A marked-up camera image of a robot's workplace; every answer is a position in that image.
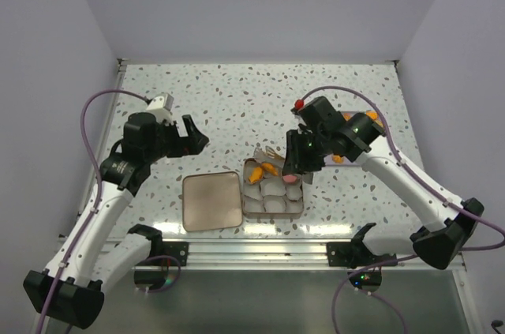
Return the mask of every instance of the red button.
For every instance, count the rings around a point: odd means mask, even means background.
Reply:
[[[296,102],[294,103],[294,108],[299,111],[300,109],[302,109],[304,106],[304,102],[303,102],[303,99],[297,99]]]

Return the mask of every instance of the orange object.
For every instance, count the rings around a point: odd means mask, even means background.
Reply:
[[[332,155],[331,160],[333,160],[335,163],[342,164],[344,163],[344,158],[338,155]]]
[[[379,120],[379,115],[376,111],[367,111],[366,115],[368,115],[371,119],[377,122],[380,126],[384,127],[382,122]]]
[[[251,184],[255,184],[261,180],[263,177],[263,168],[261,167],[256,167],[252,174],[249,176],[249,182]]]
[[[379,115],[375,111],[367,111],[366,115],[368,115],[374,121],[378,119]]]
[[[277,172],[277,168],[275,168],[270,163],[262,163],[261,168],[263,168],[266,172],[270,172],[274,176],[279,176],[279,173]]]

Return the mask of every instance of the white wall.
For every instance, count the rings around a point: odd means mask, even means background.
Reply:
[[[0,332],[27,332],[22,283],[75,219],[89,162],[80,107],[114,82],[115,59],[85,0],[0,0]],[[96,143],[105,100],[88,127]]]
[[[426,169],[505,227],[505,0],[435,0],[399,64]],[[498,242],[479,226],[471,243]],[[505,320],[505,253],[465,255],[488,326]]]
[[[115,53],[151,62],[399,59],[433,0],[88,0]]]

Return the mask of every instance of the terrazzo surface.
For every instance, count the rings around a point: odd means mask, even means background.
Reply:
[[[199,156],[163,159],[122,213],[110,238],[123,238],[136,223],[154,226],[166,238],[351,238],[369,222],[412,233],[421,222],[378,178],[359,167],[328,167],[304,185],[305,211],[298,220],[251,220],[240,227],[188,233],[182,227],[182,179],[188,175],[236,171],[254,148],[270,145],[285,152],[286,131],[295,128],[290,108],[296,99],[321,85],[354,88],[384,112],[395,143],[422,166],[402,91],[393,65],[136,65],[127,66],[122,87],[153,97],[169,92],[173,115],[190,114],[210,138]],[[364,111],[365,102],[345,92],[324,94],[335,109]],[[121,137],[129,114],[143,102],[119,96],[107,137],[107,153]]]

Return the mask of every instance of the purple cable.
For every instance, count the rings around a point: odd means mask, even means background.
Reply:
[[[398,154],[398,149],[395,147],[395,143],[393,142],[393,137],[391,136],[391,130],[389,129],[389,125],[387,124],[386,117],[384,117],[384,114],[380,111],[380,109],[365,95],[362,93],[355,91],[350,88],[346,87],[339,87],[336,85],[326,85],[323,87],[315,88],[309,93],[307,93],[305,96],[303,96],[301,99],[305,101],[309,96],[311,96],[313,93],[318,92],[318,91],[323,91],[325,89],[337,89],[339,91],[344,91],[344,92],[349,92],[352,93],[353,95],[356,95],[366,101],[368,105],[370,105],[373,110],[379,115],[380,121],[383,123],[384,129],[386,130],[386,138],[387,138],[387,143],[389,144],[389,148],[391,149],[391,152],[393,153],[393,156],[397,159],[397,161],[401,164],[402,163],[402,157]],[[484,218],[481,218],[479,216],[476,216],[470,212],[467,212],[465,209],[457,206],[453,202],[447,201],[445,196],[441,193],[439,193],[437,190],[434,190],[430,185],[428,185],[417,173],[414,171],[412,168],[410,168],[407,164],[403,164],[403,168],[405,171],[409,174],[411,178],[413,178],[416,182],[418,182],[425,190],[430,192],[433,196],[435,196],[438,200],[442,201],[443,203],[447,204],[457,212],[463,214],[464,216],[467,216],[471,218],[472,220],[477,221],[478,223],[482,223],[483,225],[490,227],[491,229],[494,229],[498,231],[502,236],[503,239],[501,242],[496,243],[494,245],[487,245],[487,246],[474,246],[474,247],[463,247],[462,251],[483,251],[483,250],[494,250],[498,249],[500,247],[505,246],[505,230],[502,229],[501,227],[495,225],[494,223],[487,221]]]
[[[86,119],[86,111],[88,110],[89,105],[95,100],[97,97],[101,95],[106,95],[108,93],[123,93],[129,96],[136,97],[138,99],[142,99],[146,103],[149,102],[148,99],[146,99],[143,96],[137,95],[136,93],[133,92],[128,92],[128,91],[123,91],[121,89],[105,89],[101,92],[98,92],[91,96],[88,101],[84,104],[82,111],[80,113],[80,135],[82,136],[82,141],[84,142],[84,146],[86,148],[86,152],[88,153],[89,159],[92,162],[93,170],[95,171],[96,175],[96,184],[97,184],[97,191],[96,191],[96,199],[95,202],[93,203],[93,210],[96,210],[98,208],[98,205],[100,203],[100,200],[102,198],[102,177],[100,176],[100,169],[98,165],[98,161],[95,158],[95,154],[93,153],[93,149],[91,145],[89,144],[89,139],[88,135],[86,134],[86,127],[85,127],[85,119]],[[65,254],[63,255],[62,258],[62,263],[66,264],[72,255],[72,251],[79,242],[80,237],[86,230],[86,227],[89,225],[89,222],[92,220],[94,212],[90,212],[88,216],[84,219],[84,223],[82,226],[79,228],[79,231],[76,233],[76,235],[73,237],[72,242],[70,243],[68,249],[66,250]],[[56,272],[56,275],[54,276],[53,282],[50,285],[49,292],[47,293],[46,300],[44,301],[44,305],[42,306],[42,310],[40,311],[40,317],[39,317],[39,322],[37,323],[36,327],[36,334],[40,334],[42,332],[43,326],[44,326],[44,320],[46,319],[47,311],[49,310],[49,305],[51,304],[51,300],[53,298],[54,292],[56,290],[56,286],[58,285],[58,281],[60,280],[60,277],[62,276],[64,268],[59,268],[58,271]]]
[[[375,263],[374,265],[368,265],[366,267],[360,268],[357,271],[351,272],[347,277],[344,278],[337,287],[337,290],[333,294],[333,299],[331,300],[331,320],[333,321],[333,329],[337,334],[340,334],[339,326],[337,325],[337,317],[335,316],[335,307],[337,305],[337,297],[339,296],[340,292],[344,288],[344,285],[346,285],[347,280],[349,280],[351,277],[354,277],[356,275],[359,275],[360,273],[367,271],[369,269],[373,269],[375,267],[383,267],[384,265],[393,265],[396,264],[397,262],[400,261],[409,261],[411,259],[416,258],[417,255],[410,255],[408,257],[400,257],[399,259],[390,259],[388,261],[380,261],[378,263]],[[407,334],[409,332],[409,329],[407,328],[407,323],[405,321],[405,318],[402,316],[398,308],[396,308],[393,304],[391,304],[388,300],[386,300],[384,297],[381,297],[379,295],[376,295],[374,293],[370,294],[372,297],[377,298],[378,300],[382,301],[385,303],[387,306],[389,306],[391,309],[394,310],[400,321],[402,322],[402,327],[403,327],[403,333]]]

